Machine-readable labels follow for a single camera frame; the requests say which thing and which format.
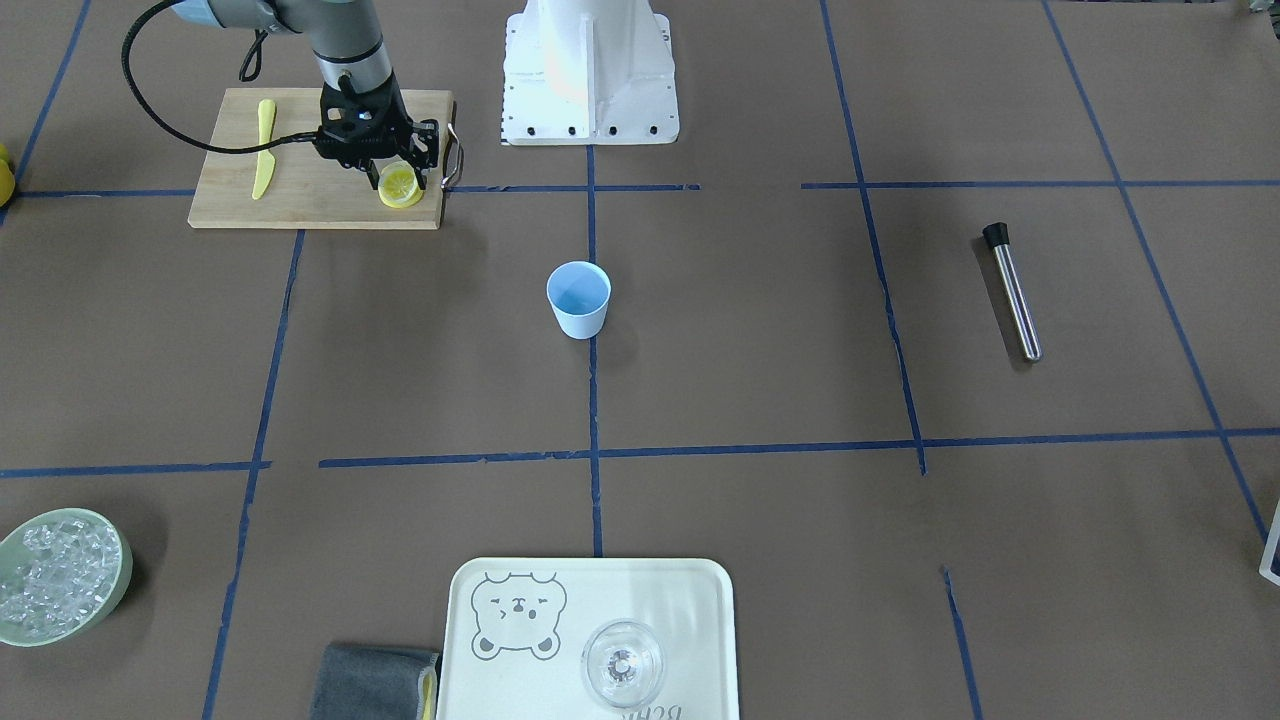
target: metal rod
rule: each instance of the metal rod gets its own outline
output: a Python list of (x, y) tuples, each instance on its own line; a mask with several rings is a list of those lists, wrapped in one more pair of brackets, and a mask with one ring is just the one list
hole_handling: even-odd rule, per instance
[(1009, 228), (1005, 223), (987, 225), (982, 231), (987, 245), (996, 255), (996, 264), (1000, 266), (1000, 279), (1005, 284), (1005, 297), (1009, 299), (1009, 307), (1014, 313), (1014, 324), (1018, 327), (1018, 340), (1023, 346), (1023, 357), (1028, 363), (1038, 363), (1043, 357), (1039, 337), (1036, 334), (1036, 323), (1032, 320), (1032, 310), (1027, 305), (1027, 296), (1023, 295), (1023, 284), (1018, 279), (1018, 268), (1014, 265), (1014, 256), (1009, 252)]

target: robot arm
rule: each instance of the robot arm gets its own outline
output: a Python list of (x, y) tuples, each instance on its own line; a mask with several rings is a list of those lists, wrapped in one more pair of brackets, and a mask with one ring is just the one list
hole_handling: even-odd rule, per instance
[[(374, 160), (398, 156), (425, 187), (424, 176), (439, 164), (440, 123), (413, 122), (406, 111), (372, 0), (164, 0), (152, 17), (169, 6), (188, 22), (253, 29), (255, 47), (269, 33), (305, 35), (324, 76), (320, 127), (310, 138), (316, 151), (364, 170), (375, 188)], [(127, 37), (125, 58), (143, 23)]]

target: green bowl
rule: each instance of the green bowl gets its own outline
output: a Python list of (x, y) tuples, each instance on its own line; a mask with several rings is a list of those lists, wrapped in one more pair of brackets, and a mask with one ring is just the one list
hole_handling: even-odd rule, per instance
[(63, 520), (84, 520), (95, 525), (108, 527), (115, 530), (116, 537), (120, 538), (120, 562), (115, 568), (115, 574), (110, 579), (110, 591), (106, 594), (106, 600), (99, 603), (97, 607), (90, 614), (90, 616), (77, 625), (76, 628), (51, 638), (31, 639), (26, 633), (22, 632), (22, 626), (13, 623), (6, 623), (0, 620), (0, 642), (5, 644), (12, 644), (17, 647), (38, 647), (42, 644), (55, 643), (58, 641), (64, 641), (67, 638), (78, 635), (84, 630), (92, 628), (93, 625), (102, 621), (115, 605), (120, 602), (124, 597), (124, 591), (129, 587), (129, 577), (133, 574), (133, 553), (129, 551), (129, 543), (120, 534), (120, 530), (111, 524), (110, 520), (93, 512), (92, 510), (83, 510), (81, 507), (64, 507), (61, 510), (50, 510), (44, 515), (37, 515), (31, 520), (27, 520), (18, 527), (14, 532), (9, 533), (9, 537), (0, 541), (0, 577), (6, 575), (10, 570), (17, 568), (19, 564), (29, 562), (35, 553), (27, 550), (27, 546), (22, 543), (23, 532), (27, 528), (44, 524), (56, 524)]

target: bowl of ice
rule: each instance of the bowl of ice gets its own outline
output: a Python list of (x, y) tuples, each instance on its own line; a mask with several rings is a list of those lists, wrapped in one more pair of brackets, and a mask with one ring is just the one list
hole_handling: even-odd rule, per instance
[(133, 553), (92, 510), (37, 515), (0, 542), (0, 642), (49, 644), (83, 633), (120, 602)]

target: wooden cutting board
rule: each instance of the wooden cutting board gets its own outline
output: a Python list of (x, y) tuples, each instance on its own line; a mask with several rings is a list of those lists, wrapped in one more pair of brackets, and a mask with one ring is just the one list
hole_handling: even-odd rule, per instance
[[(404, 106), (415, 120), (440, 123), (440, 156), (448, 158), (448, 131), (453, 119), (453, 94), (406, 90)], [(223, 96), (214, 126), (212, 145), (246, 147), (257, 145), (257, 104), (275, 100), (273, 138), (296, 132), (314, 132), (320, 124), (320, 88), (233, 87)], [(412, 208), (383, 205), (378, 191), (360, 170), (343, 169), (316, 154), (311, 143), (298, 142), (271, 149), (275, 174), (266, 193), (253, 200), (256, 155), (209, 152), (200, 172), (196, 196), (187, 222), (193, 228), (276, 229), (436, 229), (444, 204), (440, 190), (443, 168), (426, 176), (426, 191)], [(378, 167), (394, 161), (378, 160)]]

